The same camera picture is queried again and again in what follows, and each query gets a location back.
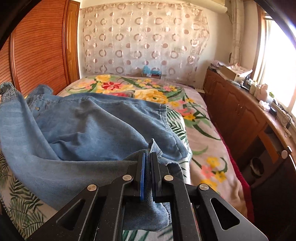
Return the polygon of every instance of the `cardboard box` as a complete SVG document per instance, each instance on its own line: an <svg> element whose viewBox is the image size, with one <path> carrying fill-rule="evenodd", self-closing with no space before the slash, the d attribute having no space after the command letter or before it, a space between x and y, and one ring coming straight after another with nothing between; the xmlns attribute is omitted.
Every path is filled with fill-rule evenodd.
<svg viewBox="0 0 296 241"><path fill-rule="evenodd" d="M230 67L222 66L220 68L220 72L228 79L238 82L244 80L245 77L252 72L252 70L247 70L239 65L234 65Z"/></svg>
<svg viewBox="0 0 296 241"><path fill-rule="evenodd" d="M229 78L230 80L234 80L235 77L238 75L236 73L234 73L233 71L231 71L230 69L228 69L226 66L222 66L220 68L220 72L225 75L225 77Z"/></svg>

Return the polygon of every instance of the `denim fabric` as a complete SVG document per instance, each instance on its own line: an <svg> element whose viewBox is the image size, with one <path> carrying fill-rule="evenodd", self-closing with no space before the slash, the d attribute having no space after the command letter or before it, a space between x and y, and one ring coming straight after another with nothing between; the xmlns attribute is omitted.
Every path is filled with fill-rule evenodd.
<svg viewBox="0 0 296 241"><path fill-rule="evenodd" d="M38 198L59 210L87 185L103 186L126 174L144 150L144 202L127 204L124 229L156 231L169 224L169 204L152 202L148 153L156 152L171 174L183 178L176 161L187 150L168 127L166 105L95 93L59 97L45 85L25 100L5 85L2 152Z"/></svg>

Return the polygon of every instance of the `red flower pattern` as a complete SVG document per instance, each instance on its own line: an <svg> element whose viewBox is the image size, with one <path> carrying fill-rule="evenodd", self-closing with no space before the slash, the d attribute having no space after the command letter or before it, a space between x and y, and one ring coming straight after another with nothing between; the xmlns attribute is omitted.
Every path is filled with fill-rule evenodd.
<svg viewBox="0 0 296 241"><path fill-rule="evenodd" d="M110 93L110 95L116 95L116 96L129 97L129 95L128 95L128 94L126 94L126 93L122 93L122 92L118 92L118 93Z"/></svg>
<svg viewBox="0 0 296 241"><path fill-rule="evenodd" d="M114 83L114 82L107 82L103 84L103 89L105 90L114 90L114 89L119 89L121 86L121 83Z"/></svg>

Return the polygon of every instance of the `sheer curtain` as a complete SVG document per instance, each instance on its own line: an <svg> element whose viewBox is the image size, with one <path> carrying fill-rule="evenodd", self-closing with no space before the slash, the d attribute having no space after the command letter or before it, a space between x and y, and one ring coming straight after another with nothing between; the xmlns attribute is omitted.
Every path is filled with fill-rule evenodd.
<svg viewBox="0 0 296 241"><path fill-rule="evenodd" d="M81 10L82 75L138 76L145 65L162 78L195 85L209 27L191 4L126 2Z"/></svg>
<svg viewBox="0 0 296 241"><path fill-rule="evenodd" d="M244 3L242 0L231 0L233 39L230 64L240 63L240 50L244 35Z"/></svg>

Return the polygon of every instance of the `trash bin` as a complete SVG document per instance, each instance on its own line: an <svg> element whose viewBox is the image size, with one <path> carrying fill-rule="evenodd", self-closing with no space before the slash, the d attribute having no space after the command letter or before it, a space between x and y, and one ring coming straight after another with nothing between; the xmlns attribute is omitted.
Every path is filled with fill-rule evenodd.
<svg viewBox="0 0 296 241"><path fill-rule="evenodd" d="M242 172L242 175L249 185L252 185L256 179L260 178L264 173L264 166L258 157L254 157Z"/></svg>

